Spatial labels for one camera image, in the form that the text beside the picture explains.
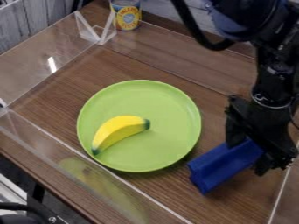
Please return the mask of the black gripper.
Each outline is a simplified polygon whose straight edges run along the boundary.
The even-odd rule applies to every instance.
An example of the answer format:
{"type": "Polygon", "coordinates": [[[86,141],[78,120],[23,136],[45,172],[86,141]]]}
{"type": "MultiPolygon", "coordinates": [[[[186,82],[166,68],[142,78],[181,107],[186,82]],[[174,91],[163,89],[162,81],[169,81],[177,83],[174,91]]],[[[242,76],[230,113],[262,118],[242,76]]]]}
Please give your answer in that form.
{"type": "Polygon", "coordinates": [[[226,143],[233,148],[249,137],[264,149],[254,165],[258,176],[276,168],[285,170],[299,156],[289,131],[289,124],[297,125],[297,110],[293,101],[282,108],[268,108],[237,95],[229,97],[226,143]]]}

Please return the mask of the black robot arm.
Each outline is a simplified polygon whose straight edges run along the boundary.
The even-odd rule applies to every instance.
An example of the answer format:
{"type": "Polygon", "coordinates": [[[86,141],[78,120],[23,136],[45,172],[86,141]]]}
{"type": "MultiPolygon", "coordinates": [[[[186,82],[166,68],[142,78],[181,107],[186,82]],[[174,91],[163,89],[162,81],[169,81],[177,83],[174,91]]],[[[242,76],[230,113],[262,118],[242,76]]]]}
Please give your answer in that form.
{"type": "Polygon", "coordinates": [[[289,126],[299,108],[299,6],[288,0],[206,0],[220,33],[257,48],[257,81],[250,98],[229,98],[226,141],[246,138],[264,152],[256,174],[285,169],[299,155],[289,126]]]}

